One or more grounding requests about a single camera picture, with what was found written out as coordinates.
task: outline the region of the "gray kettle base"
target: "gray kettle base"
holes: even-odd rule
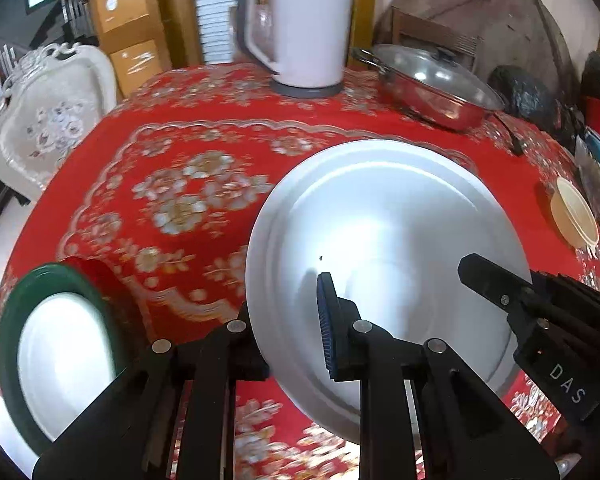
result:
[[[339,94],[344,88],[344,83],[341,81],[335,85],[323,86],[321,88],[300,88],[297,86],[289,86],[278,81],[271,81],[269,87],[276,93],[286,97],[295,97],[298,99],[319,99],[324,97],[332,97]]]

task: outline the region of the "round table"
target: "round table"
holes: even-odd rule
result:
[[[554,140],[502,114],[525,145],[518,158],[495,118],[466,134],[448,132],[395,111],[376,85],[374,73],[347,72],[337,96],[296,100],[270,91],[267,75],[250,64],[174,70],[149,81],[49,184],[11,255],[0,313],[17,279],[67,260],[96,282],[98,266],[106,266],[133,295],[149,340],[200,338],[236,317],[245,300],[251,228],[276,183],[320,150],[377,138],[429,148],[476,174],[507,212],[532,269],[600,290],[600,247],[575,251],[550,215],[555,179],[573,181],[574,172]],[[307,419],[275,380],[239,383],[237,396],[238,478],[357,478],[357,446]],[[538,439],[559,417],[523,373],[504,402]]]

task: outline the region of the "stainless steel pot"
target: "stainless steel pot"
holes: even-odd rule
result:
[[[479,126],[485,115],[504,109],[499,95],[443,48],[430,54],[381,44],[373,52],[354,48],[352,54],[378,70],[381,90],[399,107],[445,128],[464,131]]]

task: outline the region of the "white kettle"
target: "white kettle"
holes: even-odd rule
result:
[[[269,0],[272,57],[254,41],[256,0],[238,0],[240,49],[268,70],[274,91],[299,98],[342,89],[352,0]]]

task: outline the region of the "white bowl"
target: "white bowl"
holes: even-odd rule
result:
[[[600,241],[596,219],[578,189],[559,176],[551,197],[551,213],[558,230],[576,249],[595,247]]]
[[[55,440],[116,376],[97,309],[71,292],[43,300],[24,325],[18,375],[33,419]]]
[[[247,252],[251,323],[273,376],[315,422],[359,441],[360,384],[334,383],[324,364],[315,289],[330,272],[363,319],[401,339],[446,340],[506,393],[515,338],[506,314],[460,282],[471,253],[530,281],[498,202],[444,156],[392,140],[312,156],[269,195]]]

